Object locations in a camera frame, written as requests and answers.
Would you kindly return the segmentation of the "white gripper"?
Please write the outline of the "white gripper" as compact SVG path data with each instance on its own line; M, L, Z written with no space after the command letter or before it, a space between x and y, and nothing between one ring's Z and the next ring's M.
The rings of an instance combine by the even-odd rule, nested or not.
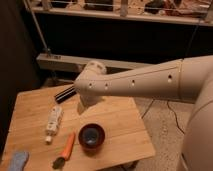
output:
M102 98L100 96L80 96L80 101L77 106L77 111L79 114L82 114L86 111L89 107L96 105L97 103L101 102Z

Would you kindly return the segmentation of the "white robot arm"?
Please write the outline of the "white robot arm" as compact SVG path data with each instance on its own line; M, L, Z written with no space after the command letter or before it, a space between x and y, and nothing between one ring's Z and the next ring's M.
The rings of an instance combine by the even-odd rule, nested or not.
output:
M187 123L178 171L213 171L213 55L173 60L108 74L89 62L74 82L81 103L101 96L136 96L194 105Z

